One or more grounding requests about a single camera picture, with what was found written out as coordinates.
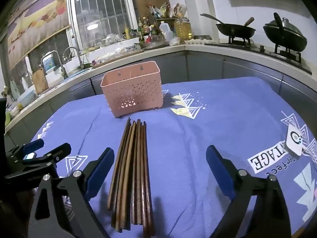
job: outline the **pan handle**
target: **pan handle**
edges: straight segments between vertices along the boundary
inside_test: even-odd
[[[275,22],[278,28],[280,29],[280,34],[281,36],[283,36],[284,29],[283,29],[283,23],[282,23],[281,17],[276,12],[273,15],[274,15]]]
[[[247,22],[244,24],[245,26],[249,26],[252,22],[254,22],[254,18],[251,17],[250,19],[247,20]]]
[[[220,24],[225,25],[222,21],[218,20],[216,17],[211,16],[210,14],[207,13],[202,13],[200,16],[204,16],[206,18],[212,19],[212,20],[216,20],[218,21]]]

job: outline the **pink basket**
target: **pink basket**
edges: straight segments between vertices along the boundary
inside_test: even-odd
[[[161,74],[155,61],[109,71],[100,86],[115,117],[163,106]]]

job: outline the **blue gripper pad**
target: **blue gripper pad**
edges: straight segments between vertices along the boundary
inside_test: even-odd
[[[23,157],[44,147],[44,140],[38,139],[23,146]]]
[[[89,162],[83,170],[86,182],[85,197],[88,201],[97,196],[114,161],[114,151],[106,148],[98,160]]]
[[[213,145],[206,150],[206,160],[222,193],[229,197],[230,200],[233,200],[236,196],[234,174],[237,172],[233,163],[222,158]]]

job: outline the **floral curtain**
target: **floral curtain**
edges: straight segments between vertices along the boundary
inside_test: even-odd
[[[68,26],[66,0],[19,0],[8,24],[10,69],[39,44]]]

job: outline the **bundle of chopsticks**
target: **bundle of chopsticks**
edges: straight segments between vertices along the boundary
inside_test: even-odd
[[[143,225],[143,237],[154,236],[146,142],[146,123],[128,118],[112,175],[108,204],[111,226],[118,232],[130,223]]]

